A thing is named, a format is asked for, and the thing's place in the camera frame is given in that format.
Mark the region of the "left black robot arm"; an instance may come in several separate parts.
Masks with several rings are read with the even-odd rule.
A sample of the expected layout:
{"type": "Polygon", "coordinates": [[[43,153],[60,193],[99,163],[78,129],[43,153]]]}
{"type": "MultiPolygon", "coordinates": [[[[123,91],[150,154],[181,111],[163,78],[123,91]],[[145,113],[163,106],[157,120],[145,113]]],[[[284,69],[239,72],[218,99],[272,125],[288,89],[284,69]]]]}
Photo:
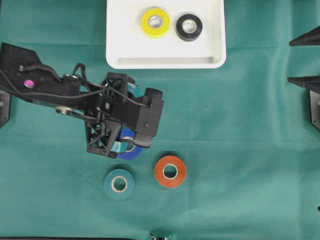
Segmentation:
{"type": "Polygon", "coordinates": [[[0,47],[0,89],[25,102],[55,109],[85,124],[87,151],[125,158],[137,149],[128,129],[129,110],[142,107],[141,92],[126,74],[109,72],[101,84],[88,81],[78,63],[59,76],[34,50],[8,43],[0,47]]]}

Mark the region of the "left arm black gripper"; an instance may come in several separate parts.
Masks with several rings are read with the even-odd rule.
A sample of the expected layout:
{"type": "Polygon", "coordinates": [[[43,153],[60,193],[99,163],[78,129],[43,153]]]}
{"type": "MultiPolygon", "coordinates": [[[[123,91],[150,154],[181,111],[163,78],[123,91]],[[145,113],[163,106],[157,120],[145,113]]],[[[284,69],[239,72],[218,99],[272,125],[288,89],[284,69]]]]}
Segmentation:
{"type": "Polygon", "coordinates": [[[78,100],[75,108],[83,111],[84,115],[76,113],[71,107],[59,108],[61,114],[88,120],[85,122],[87,152],[113,159],[116,159],[118,154],[125,153],[128,141],[120,138],[123,125],[112,117],[112,109],[114,102],[121,98],[128,100],[141,96],[136,81],[127,74],[116,72],[108,72],[100,86],[86,82],[83,76],[78,75],[65,74],[62,79],[64,82],[72,79],[80,80],[91,94],[99,88],[104,89],[103,92],[84,96],[78,100]]]}

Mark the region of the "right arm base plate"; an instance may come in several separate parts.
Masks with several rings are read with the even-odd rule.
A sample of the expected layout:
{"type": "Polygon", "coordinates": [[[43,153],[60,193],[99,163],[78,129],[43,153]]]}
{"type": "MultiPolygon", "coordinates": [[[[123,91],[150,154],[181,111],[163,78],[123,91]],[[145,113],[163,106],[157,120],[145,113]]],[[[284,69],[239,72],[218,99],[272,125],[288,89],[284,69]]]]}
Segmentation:
{"type": "Polygon", "coordinates": [[[320,130],[320,94],[309,91],[311,123],[320,130]]]}

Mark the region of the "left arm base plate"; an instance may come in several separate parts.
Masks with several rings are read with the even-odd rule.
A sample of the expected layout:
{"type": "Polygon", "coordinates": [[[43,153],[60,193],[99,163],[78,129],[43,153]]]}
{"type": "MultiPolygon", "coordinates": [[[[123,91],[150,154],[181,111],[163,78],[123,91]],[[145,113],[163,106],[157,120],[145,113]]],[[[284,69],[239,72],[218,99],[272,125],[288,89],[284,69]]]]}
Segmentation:
{"type": "Polygon", "coordinates": [[[11,95],[7,92],[0,91],[0,128],[10,120],[11,112],[11,95]]]}

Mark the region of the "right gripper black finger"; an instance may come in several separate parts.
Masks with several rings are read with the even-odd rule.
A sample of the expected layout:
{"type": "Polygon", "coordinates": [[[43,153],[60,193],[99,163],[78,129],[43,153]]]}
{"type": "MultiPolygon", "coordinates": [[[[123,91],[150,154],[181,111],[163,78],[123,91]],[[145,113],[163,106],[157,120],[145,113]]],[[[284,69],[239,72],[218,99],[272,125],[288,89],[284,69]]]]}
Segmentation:
{"type": "Polygon", "coordinates": [[[320,45],[320,26],[306,32],[289,42],[289,46],[319,46],[320,45]]]}
{"type": "Polygon", "coordinates": [[[289,83],[320,94],[320,76],[289,77],[289,83]]]}

